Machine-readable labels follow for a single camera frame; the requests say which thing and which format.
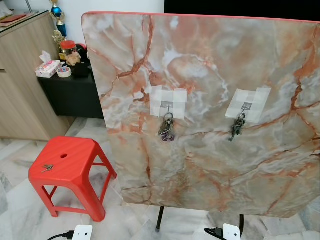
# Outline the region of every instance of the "red lid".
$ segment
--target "red lid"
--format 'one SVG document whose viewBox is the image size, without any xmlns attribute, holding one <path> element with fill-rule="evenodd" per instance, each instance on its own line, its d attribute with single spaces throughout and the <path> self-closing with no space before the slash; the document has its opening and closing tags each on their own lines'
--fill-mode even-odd
<svg viewBox="0 0 320 240">
<path fill-rule="evenodd" d="M 62 49 L 73 49 L 76 47 L 76 44 L 74 41 L 67 40 L 67 41 L 62 41 L 60 43 L 60 46 Z"/>
</svg>

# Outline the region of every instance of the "tape roll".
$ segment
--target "tape roll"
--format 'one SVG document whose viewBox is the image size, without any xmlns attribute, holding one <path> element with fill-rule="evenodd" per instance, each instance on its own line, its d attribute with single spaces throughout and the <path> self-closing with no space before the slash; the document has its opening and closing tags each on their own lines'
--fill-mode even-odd
<svg viewBox="0 0 320 240">
<path fill-rule="evenodd" d="M 71 69 L 67 66 L 60 67 L 56 72 L 60 78 L 67 78 L 71 76 Z"/>
</svg>

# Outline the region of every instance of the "blue trophy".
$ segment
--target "blue trophy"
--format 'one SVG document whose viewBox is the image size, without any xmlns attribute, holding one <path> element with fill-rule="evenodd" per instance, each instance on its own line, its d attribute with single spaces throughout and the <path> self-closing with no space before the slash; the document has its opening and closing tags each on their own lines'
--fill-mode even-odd
<svg viewBox="0 0 320 240">
<path fill-rule="evenodd" d="M 52 3 L 52 8 L 51 8 L 51 17 L 56 19 L 56 27 L 58 30 L 61 32 L 62 36 L 66 37 L 67 36 L 67 30 L 66 30 L 66 25 L 63 22 L 65 20 L 65 14 L 61 10 L 60 7 L 58 7 L 58 0 L 50 0 Z"/>
</svg>

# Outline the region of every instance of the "jar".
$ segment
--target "jar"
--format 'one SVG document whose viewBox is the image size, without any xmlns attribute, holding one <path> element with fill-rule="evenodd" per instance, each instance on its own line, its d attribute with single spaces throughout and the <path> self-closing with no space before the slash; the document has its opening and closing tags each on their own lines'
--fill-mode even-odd
<svg viewBox="0 0 320 240">
<path fill-rule="evenodd" d="M 66 40 L 60 43 L 62 52 L 65 56 L 66 64 L 74 66 L 76 63 L 80 63 L 80 55 L 77 52 L 77 47 L 74 41 Z"/>
</svg>

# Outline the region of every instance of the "marble table top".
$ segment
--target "marble table top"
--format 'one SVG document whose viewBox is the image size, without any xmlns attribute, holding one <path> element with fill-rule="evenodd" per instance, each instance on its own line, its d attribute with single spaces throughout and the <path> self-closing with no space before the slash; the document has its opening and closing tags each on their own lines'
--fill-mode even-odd
<svg viewBox="0 0 320 240">
<path fill-rule="evenodd" d="M 82 28 L 126 202 L 287 218 L 320 195 L 319 24 L 89 12 Z M 187 91 L 174 141 L 155 86 Z M 228 141 L 236 90 L 257 88 L 262 116 Z"/>
</svg>

